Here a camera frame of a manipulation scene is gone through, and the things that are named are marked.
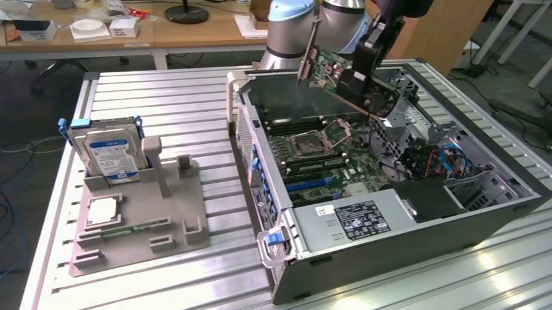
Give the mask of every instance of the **wooden desk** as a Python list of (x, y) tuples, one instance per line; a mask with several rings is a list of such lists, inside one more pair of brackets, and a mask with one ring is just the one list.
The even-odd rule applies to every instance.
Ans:
[[(87, 10), (71, 8), (57, 10), (52, 3), (33, 3), (33, 16), (63, 25), (51, 42), (5, 42), (5, 30), (0, 28), (0, 61), (69, 59), (108, 56), (151, 55), (155, 67), (167, 69), (165, 55), (187, 52), (226, 52), (236, 50), (263, 50), (266, 40), (246, 40), (239, 35), (234, 22), (234, 12), (206, 7), (210, 19), (196, 25), (180, 25), (164, 18), (164, 10), (176, 5), (170, 3), (132, 3), (132, 8), (151, 10), (156, 19), (139, 21), (140, 34), (136, 38), (116, 38), (88, 43), (75, 43), (68, 28), (75, 16)], [(247, 6), (236, 3), (211, 4), (218, 8), (247, 12)]]

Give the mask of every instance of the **hard drive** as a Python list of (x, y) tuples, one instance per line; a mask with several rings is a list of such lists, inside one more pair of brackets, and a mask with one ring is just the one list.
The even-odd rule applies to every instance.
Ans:
[(137, 171), (149, 165), (141, 152), (141, 119), (128, 117), (91, 121), (73, 119), (65, 130), (59, 124), (87, 168), (88, 176), (104, 176), (108, 184), (137, 181)]

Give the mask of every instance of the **aluminum extrusion table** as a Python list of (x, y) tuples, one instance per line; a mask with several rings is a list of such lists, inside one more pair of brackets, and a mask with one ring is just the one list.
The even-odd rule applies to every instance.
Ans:
[[(438, 72), (407, 62), (532, 174), (552, 188), (550, 166)], [(75, 117), (139, 114), (159, 135), (161, 159), (200, 165), (208, 248), (72, 278), (68, 261), (84, 167), (65, 147), (21, 309), (526, 309), (552, 305), (552, 205), (474, 248), (369, 278), (291, 304), (271, 304), (226, 130), (226, 74), (248, 67), (88, 75)], [(450, 120), (426, 94), (419, 104)]]

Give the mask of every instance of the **power supply label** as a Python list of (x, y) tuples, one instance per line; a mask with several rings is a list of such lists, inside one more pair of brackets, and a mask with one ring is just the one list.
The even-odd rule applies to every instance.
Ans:
[(334, 211), (350, 240), (390, 231), (373, 200), (335, 208)]

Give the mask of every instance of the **processor chip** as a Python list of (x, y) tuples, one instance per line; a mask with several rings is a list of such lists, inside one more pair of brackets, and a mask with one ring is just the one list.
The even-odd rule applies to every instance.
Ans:
[(321, 153), (325, 151), (325, 146), (317, 134), (295, 136), (295, 145), (296, 149), (302, 152), (303, 155)]

